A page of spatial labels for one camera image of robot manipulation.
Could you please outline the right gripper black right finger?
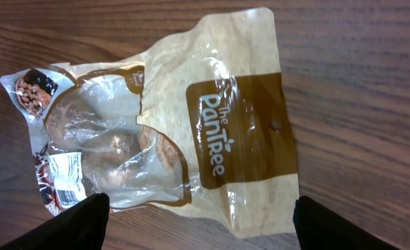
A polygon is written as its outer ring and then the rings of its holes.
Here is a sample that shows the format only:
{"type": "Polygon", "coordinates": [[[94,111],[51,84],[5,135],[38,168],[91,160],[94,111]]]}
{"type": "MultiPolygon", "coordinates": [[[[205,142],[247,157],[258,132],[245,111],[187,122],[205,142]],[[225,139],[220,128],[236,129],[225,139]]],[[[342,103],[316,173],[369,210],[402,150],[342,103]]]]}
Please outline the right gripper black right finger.
{"type": "Polygon", "coordinates": [[[302,250],[397,250],[308,196],[296,201],[293,223],[302,250]]]}

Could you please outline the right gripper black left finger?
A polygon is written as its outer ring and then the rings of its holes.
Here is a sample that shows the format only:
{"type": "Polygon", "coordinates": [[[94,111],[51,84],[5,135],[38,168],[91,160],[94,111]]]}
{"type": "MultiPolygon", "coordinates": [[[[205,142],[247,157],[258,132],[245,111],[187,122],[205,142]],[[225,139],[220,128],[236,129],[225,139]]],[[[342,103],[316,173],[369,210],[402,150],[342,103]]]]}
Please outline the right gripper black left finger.
{"type": "Polygon", "coordinates": [[[109,214],[109,196],[93,194],[0,250],[101,250],[109,214]]]}

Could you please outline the beige snack bag red label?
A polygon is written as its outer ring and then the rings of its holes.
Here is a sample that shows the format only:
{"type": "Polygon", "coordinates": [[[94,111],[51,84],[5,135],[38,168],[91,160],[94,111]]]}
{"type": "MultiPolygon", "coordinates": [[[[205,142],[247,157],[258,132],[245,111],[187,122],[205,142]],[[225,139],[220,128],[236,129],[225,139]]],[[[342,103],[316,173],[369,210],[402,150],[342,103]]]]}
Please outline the beige snack bag red label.
{"type": "Polygon", "coordinates": [[[213,219],[238,238],[293,233],[296,148],[273,12],[207,15],[118,62],[2,76],[54,215],[95,193],[213,219]]]}

